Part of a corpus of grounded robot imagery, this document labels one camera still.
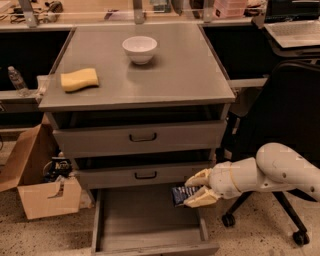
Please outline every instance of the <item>speckled floor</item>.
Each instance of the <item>speckled floor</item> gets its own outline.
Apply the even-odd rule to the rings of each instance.
[[[4,141],[0,169],[14,142]],[[236,225],[225,228],[221,216],[234,200],[202,208],[209,237],[220,245],[217,256],[318,256],[320,205],[288,195],[308,229],[310,244],[298,247],[295,225],[271,193],[254,193],[235,213]],[[0,255],[91,255],[95,209],[77,214],[27,220],[16,189],[0,193]]]

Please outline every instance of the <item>black chair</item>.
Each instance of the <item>black chair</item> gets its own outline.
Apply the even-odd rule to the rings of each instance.
[[[233,125],[239,117],[229,114],[222,148],[232,152],[230,160],[235,162],[254,157],[266,143],[278,142],[294,149],[319,168],[319,103],[320,66],[297,60],[281,62],[272,71],[248,113],[240,118],[236,133],[233,134]],[[288,192],[305,200],[315,201],[297,189]],[[235,224],[232,214],[251,193],[243,193],[222,217],[226,227]],[[308,244],[310,240],[307,229],[285,194],[273,194],[298,227],[298,231],[293,234],[295,243],[300,246]]]

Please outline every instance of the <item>plastic bottle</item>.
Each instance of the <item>plastic bottle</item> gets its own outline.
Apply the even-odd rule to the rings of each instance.
[[[28,86],[23,80],[23,77],[21,76],[19,70],[15,69],[13,66],[10,66],[8,67],[8,75],[12,84],[17,89],[17,92],[21,97],[27,97],[30,95]]]

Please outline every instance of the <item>cardboard flap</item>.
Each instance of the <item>cardboard flap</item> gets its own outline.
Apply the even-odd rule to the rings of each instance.
[[[32,186],[19,186],[18,191],[28,219],[57,216],[79,211],[81,186],[77,179]]]
[[[7,163],[0,173],[0,192],[19,185],[39,130],[40,125],[20,134]]]

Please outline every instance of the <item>gray tabletop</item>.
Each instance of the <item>gray tabletop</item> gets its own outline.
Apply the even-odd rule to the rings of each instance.
[[[135,65],[122,42],[135,35],[157,40],[154,58]],[[60,74],[95,68],[99,87],[65,93]],[[68,45],[40,104],[44,111],[233,102],[232,93],[197,24],[81,26]]]

